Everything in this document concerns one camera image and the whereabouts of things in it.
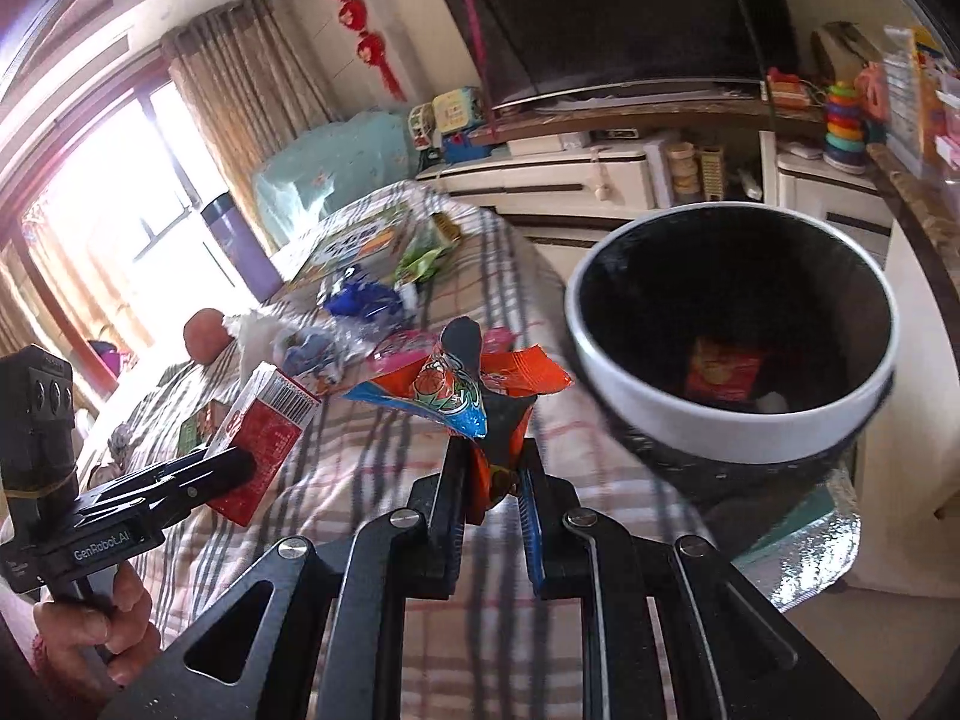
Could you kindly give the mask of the person's left hand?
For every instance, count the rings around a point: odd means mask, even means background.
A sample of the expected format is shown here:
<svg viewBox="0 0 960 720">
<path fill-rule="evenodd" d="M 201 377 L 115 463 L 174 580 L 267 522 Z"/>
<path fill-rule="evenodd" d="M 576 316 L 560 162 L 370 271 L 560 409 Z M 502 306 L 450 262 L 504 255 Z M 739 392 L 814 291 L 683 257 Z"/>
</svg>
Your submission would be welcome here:
<svg viewBox="0 0 960 720">
<path fill-rule="evenodd" d="M 89 699 L 125 688 L 161 653 L 151 596 L 128 562 L 114 575 L 112 606 L 109 614 L 63 601 L 32 608 L 46 663 L 60 683 Z"/>
</svg>

